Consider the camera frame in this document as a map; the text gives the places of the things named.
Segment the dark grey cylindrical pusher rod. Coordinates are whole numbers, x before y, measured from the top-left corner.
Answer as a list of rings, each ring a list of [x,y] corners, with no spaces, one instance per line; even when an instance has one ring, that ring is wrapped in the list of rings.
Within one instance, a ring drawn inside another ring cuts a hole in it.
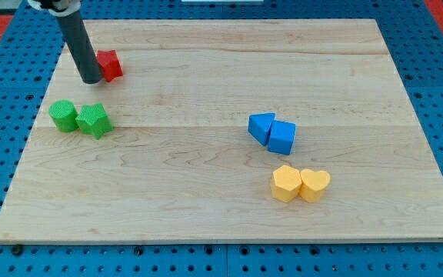
[[[85,84],[100,82],[102,72],[80,11],[57,17],[57,22],[82,81]]]

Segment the white rod mount collar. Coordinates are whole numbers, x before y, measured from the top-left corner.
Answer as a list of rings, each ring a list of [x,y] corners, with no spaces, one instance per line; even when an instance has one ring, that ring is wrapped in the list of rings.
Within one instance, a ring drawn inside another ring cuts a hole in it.
[[[80,0],[27,0],[34,9],[49,12],[56,17],[65,17],[81,8]]]

